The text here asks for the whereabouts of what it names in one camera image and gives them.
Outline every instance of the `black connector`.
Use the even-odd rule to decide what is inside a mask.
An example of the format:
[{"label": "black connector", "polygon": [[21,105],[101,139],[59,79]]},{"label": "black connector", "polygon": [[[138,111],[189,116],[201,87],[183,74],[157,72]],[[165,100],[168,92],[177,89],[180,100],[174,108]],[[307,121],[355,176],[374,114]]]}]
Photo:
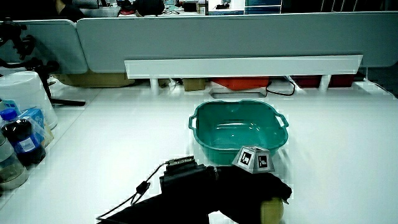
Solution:
[{"label": "black connector", "polygon": [[142,181],[142,183],[140,185],[138,185],[138,187],[136,188],[137,193],[138,194],[145,194],[145,192],[147,192],[147,190],[149,189],[150,183],[146,182],[146,181]]}]

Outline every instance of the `basin handle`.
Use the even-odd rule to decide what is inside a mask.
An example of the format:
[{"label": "basin handle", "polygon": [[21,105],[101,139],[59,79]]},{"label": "basin handle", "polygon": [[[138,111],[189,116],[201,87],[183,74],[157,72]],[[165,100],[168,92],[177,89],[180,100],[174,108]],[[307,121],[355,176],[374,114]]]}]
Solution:
[{"label": "basin handle", "polygon": [[287,120],[286,120],[286,118],[285,118],[284,115],[282,115],[282,114],[280,114],[280,113],[275,113],[275,116],[280,117],[281,120],[282,120],[282,122],[284,123],[284,125],[283,125],[282,128],[287,128],[287,127],[289,127],[289,124],[288,124],[288,122],[287,122]]},{"label": "basin handle", "polygon": [[188,124],[188,127],[189,127],[189,129],[192,129],[192,130],[196,130],[196,128],[194,128],[193,126],[192,126],[192,121],[195,119],[197,117],[197,115],[196,114],[194,114],[194,115],[192,115],[191,117],[189,117],[189,124]]}]

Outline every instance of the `red object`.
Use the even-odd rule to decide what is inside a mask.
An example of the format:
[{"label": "red object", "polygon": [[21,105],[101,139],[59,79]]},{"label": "red object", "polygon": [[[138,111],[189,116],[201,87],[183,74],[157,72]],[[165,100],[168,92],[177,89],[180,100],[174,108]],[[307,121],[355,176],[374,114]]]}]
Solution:
[{"label": "red object", "polygon": [[211,78],[211,81],[218,83],[230,90],[248,90],[253,88],[266,87],[268,77],[238,77],[238,78]]},{"label": "red object", "polygon": [[[321,75],[293,75],[291,78],[300,88],[318,88],[321,83]],[[351,87],[355,75],[332,75],[329,88]]]},{"label": "red object", "polygon": [[122,10],[120,10],[120,14],[122,14],[122,15],[131,15],[131,14],[135,14],[136,12],[134,11],[134,10],[130,10],[130,11],[128,11],[128,10],[125,10],[125,9],[122,9]]}]

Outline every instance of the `white desk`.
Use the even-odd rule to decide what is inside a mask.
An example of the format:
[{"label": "white desk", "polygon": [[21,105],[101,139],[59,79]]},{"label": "white desk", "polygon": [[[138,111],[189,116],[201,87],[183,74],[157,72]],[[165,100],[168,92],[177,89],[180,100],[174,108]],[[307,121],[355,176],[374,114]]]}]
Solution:
[{"label": "white desk", "polygon": [[[213,100],[209,90],[184,92],[178,86],[153,96],[149,85],[52,88],[57,97],[87,105],[56,108],[55,142],[0,210],[2,224],[96,223],[96,216],[132,195],[165,160],[194,154],[211,165],[188,129],[195,108]],[[275,174],[293,189],[285,224],[396,223],[396,99],[373,84],[355,83],[324,95],[298,89],[291,97],[257,100],[290,124],[288,143],[273,158]],[[161,175],[153,177],[144,198],[160,193]],[[219,213],[210,222],[231,223]]]}]

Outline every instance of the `teal plastic basin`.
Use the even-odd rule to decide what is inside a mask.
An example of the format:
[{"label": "teal plastic basin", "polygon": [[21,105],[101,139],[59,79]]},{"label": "teal plastic basin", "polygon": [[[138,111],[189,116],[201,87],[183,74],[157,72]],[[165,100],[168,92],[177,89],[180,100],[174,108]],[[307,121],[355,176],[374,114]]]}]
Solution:
[{"label": "teal plastic basin", "polygon": [[220,165],[231,164],[242,146],[263,147],[273,156],[287,142],[288,126],[272,106],[254,100],[202,103],[189,117],[188,125],[206,157]]}]

